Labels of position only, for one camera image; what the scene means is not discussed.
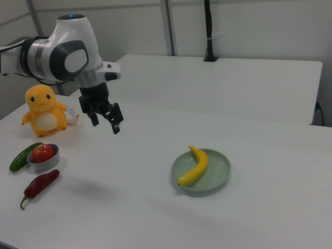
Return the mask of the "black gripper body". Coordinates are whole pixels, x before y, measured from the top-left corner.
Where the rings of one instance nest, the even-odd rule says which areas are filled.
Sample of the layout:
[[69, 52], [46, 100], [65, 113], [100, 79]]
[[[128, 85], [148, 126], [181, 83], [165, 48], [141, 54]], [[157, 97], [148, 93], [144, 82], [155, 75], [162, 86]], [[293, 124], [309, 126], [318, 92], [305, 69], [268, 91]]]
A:
[[84, 114], [98, 113], [105, 116], [109, 112], [109, 91], [105, 82], [93, 87], [79, 88], [79, 91], [79, 102]]

